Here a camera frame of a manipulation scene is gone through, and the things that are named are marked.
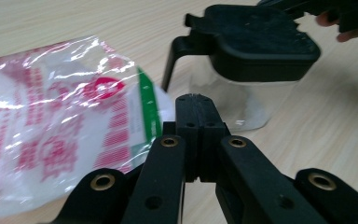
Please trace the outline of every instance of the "black lid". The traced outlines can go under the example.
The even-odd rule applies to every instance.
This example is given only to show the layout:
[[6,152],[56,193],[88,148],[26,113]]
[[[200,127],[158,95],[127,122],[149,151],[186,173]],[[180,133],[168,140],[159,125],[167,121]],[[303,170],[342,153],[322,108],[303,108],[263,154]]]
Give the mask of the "black lid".
[[215,5],[201,18],[187,14],[185,24],[190,35],[172,42],[165,90],[174,62],[185,55],[209,55],[216,72],[233,81],[275,82],[300,80],[321,54],[288,15],[271,7]]

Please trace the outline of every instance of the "plastic bag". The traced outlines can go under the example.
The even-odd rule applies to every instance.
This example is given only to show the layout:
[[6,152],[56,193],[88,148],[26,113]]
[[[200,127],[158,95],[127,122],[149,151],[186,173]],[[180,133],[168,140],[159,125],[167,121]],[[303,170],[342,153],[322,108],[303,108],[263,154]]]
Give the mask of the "plastic bag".
[[95,36],[0,58],[0,217],[65,195],[92,170],[127,173],[173,113]]

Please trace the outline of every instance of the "table surface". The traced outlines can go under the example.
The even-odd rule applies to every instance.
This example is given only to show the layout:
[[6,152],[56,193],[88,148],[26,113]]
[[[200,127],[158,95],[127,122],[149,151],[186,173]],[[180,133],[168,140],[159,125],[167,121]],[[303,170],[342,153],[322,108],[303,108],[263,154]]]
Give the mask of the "table surface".
[[[254,5],[255,1],[227,0]],[[159,84],[171,41],[187,35],[184,15],[201,16],[219,1],[8,1],[0,0],[0,56],[85,35],[97,35],[141,65]],[[339,176],[358,190],[358,39],[338,43],[337,27],[322,28],[313,16],[300,20],[322,57],[296,85],[268,124],[239,133],[250,138],[278,169],[294,177],[310,167]],[[170,96],[188,92],[193,57],[175,69]],[[51,221],[65,199],[0,223]],[[225,223],[213,184],[186,185],[184,223]]]

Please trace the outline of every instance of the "human hand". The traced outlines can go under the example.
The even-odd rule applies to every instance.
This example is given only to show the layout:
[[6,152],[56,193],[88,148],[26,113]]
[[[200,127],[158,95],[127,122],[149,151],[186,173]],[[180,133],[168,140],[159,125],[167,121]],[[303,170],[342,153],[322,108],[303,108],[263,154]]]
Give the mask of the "human hand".
[[[321,26],[331,26],[331,25],[337,24],[338,20],[330,21],[329,13],[324,12],[321,15],[316,17],[316,22]],[[337,36],[337,41],[338,42],[346,42],[346,41],[356,38],[356,37],[358,37],[358,29],[339,34]]]

